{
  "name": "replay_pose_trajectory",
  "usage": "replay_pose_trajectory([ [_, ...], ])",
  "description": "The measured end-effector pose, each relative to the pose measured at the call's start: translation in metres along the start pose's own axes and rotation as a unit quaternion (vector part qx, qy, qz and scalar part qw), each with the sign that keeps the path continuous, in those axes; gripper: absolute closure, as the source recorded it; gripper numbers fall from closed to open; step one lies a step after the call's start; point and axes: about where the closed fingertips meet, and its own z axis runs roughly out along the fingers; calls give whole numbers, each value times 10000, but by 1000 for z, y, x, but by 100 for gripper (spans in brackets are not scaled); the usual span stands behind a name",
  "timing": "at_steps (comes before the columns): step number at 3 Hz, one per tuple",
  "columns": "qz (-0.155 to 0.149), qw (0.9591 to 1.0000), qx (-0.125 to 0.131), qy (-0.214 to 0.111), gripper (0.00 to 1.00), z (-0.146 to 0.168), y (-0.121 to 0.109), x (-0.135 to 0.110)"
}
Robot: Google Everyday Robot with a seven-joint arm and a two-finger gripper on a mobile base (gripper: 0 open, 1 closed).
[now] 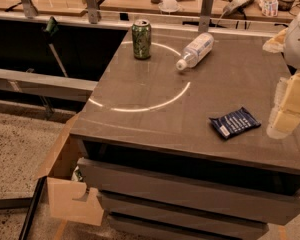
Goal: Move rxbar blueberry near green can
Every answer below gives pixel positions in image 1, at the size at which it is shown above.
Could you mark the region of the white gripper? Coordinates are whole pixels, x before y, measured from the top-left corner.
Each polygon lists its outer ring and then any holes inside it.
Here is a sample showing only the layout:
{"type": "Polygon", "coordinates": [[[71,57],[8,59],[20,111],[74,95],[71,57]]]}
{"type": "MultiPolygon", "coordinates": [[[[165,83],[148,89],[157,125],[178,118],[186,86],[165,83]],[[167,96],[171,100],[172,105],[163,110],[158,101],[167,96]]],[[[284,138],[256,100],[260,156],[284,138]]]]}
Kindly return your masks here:
{"type": "MultiPolygon", "coordinates": [[[[300,13],[287,28],[267,40],[262,49],[279,53],[284,49],[288,65],[300,69],[300,13]]],[[[289,136],[300,124],[300,71],[289,79],[281,77],[276,86],[267,135],[273,139],[289,136]]]]}

